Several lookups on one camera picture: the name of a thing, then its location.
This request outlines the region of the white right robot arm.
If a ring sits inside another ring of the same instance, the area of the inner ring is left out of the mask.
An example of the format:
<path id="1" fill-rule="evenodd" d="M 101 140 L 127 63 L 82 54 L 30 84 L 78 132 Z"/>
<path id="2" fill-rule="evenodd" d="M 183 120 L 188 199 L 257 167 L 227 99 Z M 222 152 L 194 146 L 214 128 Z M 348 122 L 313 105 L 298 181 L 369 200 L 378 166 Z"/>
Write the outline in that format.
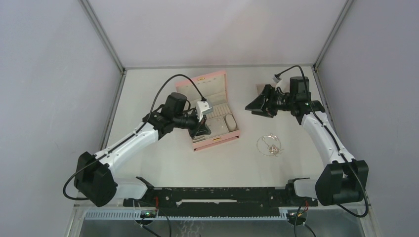
<path id="1" fill-rule="evenodd" d="M 312 139 L 324 170 L 317 179 L 291 181 L 286 201 L 299 205 L 314 198 L 323 206 L 360 202 L 365 199 L 369 167 L 357 160 L 342 144 L 328 122 L 322 103 L 311 99 L 309 79 L 291 77 L 289 92 L 270 84 L 245 109 L 253 115 L 273 118 L 279 111 L 290 112 Z"/>

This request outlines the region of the pink jewelry box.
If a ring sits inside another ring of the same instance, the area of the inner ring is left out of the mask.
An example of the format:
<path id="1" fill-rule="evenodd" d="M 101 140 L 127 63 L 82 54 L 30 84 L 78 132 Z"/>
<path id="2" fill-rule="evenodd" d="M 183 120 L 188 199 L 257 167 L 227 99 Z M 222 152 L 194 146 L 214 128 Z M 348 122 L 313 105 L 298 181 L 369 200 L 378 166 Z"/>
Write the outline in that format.
<path id="1" fill-rule="evenodd" d="M 213 112 L 206 115 L 206 124 L 211 130 L 211 135 L 197 136 L 191 140 L 194 151 L 203 150 L 222 143 L 240 138 L 241 132 L 237 120 L 228 103 L 227 72 L 219 71 L 192 78 L 201 94 L 212 103 Z M 232 114 L 237 128 L 229 131 L 225 116 Z"/>

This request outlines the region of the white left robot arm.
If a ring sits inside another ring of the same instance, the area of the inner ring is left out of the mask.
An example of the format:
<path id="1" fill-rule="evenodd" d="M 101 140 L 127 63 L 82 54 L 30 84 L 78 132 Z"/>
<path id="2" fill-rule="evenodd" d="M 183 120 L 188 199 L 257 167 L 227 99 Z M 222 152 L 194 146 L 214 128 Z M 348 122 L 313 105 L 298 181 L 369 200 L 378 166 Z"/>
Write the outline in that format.
<path id="1" fill-rule="evenodd" d="M 161 140 L 174 129 L 186 129 L 195 138 L 211 133 L 206 125 L 206 115 L 213 111 L 206 98 L 197 101 L 195 107 L 181 93 L 171 93 L 165 103 L 152 109 L 131 133 L 118 142 L 94 154 L 84 152 L 78 158 L 76 172 L 69 178 L 74 187 L 90 200 L 102 207 L 116 198 L 135 199 L 143 206 L 154 201 L 152 186 L 144 179 L 117 179 L 118 169 L 147 146 Z"/>

